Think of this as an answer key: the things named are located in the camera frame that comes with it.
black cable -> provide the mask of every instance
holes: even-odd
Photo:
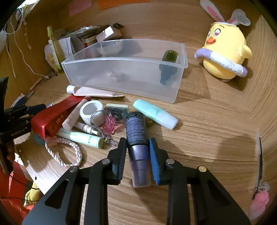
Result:
[[[8,199],[8,198],[16,198],[16,199],[20,199],[20,200],[30,201],[30,200],[27,200],[27,199],[24,199],[24,198],[17,198],[17,197],[2,197],[2,196],[0,196],[0,199]]]
[[[15,179],[12,175],[10,175],[10,177],[13,178],[15,181],[17,181],[18,183],[23,184],[24,186],[26,186],[28,188],[31,188],[31,189],[34,189],[34,190],[39,190],[39,188],[32,188],[32,187],[28,186],[27,184],[24,184],[24,183],[20,182],[19,180]]]

bunny ear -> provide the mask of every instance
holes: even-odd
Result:
[[[225,22],[217,7],[211,1],[200,0],[200,5],[216,22]]]
[[[250,20],[246,17],[245,12],[241,9],[235,9],[227,23],[233,25],[243,24],[244,26],[249,26],[251,24]]]

plastic container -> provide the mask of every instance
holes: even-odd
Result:
[[[168,50],[178,53],[176,63],[162,61]],[[188,62],[182,43],[122,39],[95,43],[63,61],[62,66],[72,85],[173,103]],[[161,70],[165,73],[167,69],[169,73],[176,73],[170,74],[166,84],[161,84]]]

metal screw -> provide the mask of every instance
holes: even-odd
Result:
[[[172,159],[172,158],[168,158],[168,159],[166,160],[166,163],[167,163],[167,164],[173,164],[173,163],[175,163],[175,161],[174,161],[174,159]]]
[[[72,173],[74,173],[74,172],[77,171],[77,169],[78,169],[78,167],[74,166],[74,167],[70,167],[70,168],[69,168],[69,171],[72,172]]]
[[[198,170],[199,170],[200,172],[206,172],[206,171],[207,171],[207,168],[204,167],[204,166],[200,166],[200,167],[198,168]]]
[[[108,158],[105,158],[105,159],[102,160],[102,163],[103,164],[109,164],[110,160]]]

white tape roll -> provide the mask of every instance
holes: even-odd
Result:
[[[103,104],[98,100],[92,100],[82,106],[80,116],[86,124],[100,126],[105,123],[106,119],[104,112],[95,113],[100,110],[104,110]]]

